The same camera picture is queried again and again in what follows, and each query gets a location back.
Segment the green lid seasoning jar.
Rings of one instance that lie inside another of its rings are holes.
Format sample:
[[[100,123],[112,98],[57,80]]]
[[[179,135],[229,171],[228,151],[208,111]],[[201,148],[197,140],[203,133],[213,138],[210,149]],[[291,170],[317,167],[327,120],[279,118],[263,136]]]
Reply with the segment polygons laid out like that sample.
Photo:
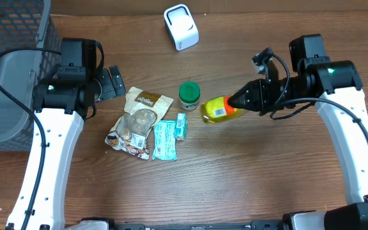
[[[201,90],[195,82],[184,82],[179,89],[180,105],[186,111],[195,110],[199,105]]]

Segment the brown white snack bag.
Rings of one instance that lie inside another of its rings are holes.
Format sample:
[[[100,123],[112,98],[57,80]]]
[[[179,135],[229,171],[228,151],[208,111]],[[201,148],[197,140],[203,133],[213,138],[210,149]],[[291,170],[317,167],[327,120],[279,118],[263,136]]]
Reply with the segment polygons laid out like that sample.
[[[173,99],[132,87],[125,96],[123,115],[105,138],[114,150],[121,150],[147,160],[147,138],[151,129],[165,116]]]

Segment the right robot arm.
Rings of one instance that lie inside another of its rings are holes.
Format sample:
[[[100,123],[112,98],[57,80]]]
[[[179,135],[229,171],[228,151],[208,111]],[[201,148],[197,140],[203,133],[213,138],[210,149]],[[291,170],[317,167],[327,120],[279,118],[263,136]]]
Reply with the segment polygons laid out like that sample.
[[[291,67],[280,79],[266,48],[253,57],[262,79],[248,82],[228,103],[273,116],[282,109],[298,114],[315,107],[324,121],[341,166],[346,205],[328,211],[287,213],[279,229],[368,229],[368,114],[362,80],[351,61],[332,61],[320,34],[289,43]]]

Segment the Kleenex pocket tissue pack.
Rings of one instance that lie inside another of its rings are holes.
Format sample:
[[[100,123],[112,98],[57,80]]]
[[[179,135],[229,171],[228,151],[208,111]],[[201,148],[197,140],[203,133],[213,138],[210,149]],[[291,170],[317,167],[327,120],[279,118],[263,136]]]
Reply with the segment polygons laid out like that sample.
[[[176,118],[176,126],[174,130],[174,137],[177,141],[184,141],[187,136],[188,121],[185,113],[178,113]]]

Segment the yellow dish soap bottle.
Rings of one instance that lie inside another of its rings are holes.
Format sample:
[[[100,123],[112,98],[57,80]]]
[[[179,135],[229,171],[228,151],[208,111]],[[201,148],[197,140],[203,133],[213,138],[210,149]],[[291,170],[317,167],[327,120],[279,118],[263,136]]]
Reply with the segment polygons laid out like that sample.
[[[221,123],[244,115],[247,110],[231,107],[230,96],[220,96],[201,105],[201,118],[204,123]]]

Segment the mint green wipes pack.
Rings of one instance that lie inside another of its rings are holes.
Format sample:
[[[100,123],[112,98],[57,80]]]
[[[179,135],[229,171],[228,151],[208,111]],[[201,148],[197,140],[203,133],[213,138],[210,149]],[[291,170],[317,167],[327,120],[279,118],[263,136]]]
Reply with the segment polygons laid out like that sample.
[[[177,160],[175,126],[175,121],[161,120],[153,127],[155,149],[152,160]]]

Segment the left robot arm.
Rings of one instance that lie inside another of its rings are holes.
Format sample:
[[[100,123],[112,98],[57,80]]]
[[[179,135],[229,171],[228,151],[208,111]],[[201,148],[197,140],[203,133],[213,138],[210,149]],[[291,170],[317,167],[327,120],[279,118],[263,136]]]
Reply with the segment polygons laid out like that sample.
[[[120,74],[104,67],[98,41],[62,40],[60,62],[33,89],[33,142],[7,229],[64,229],[72,155],[88,111],[124,94]]]

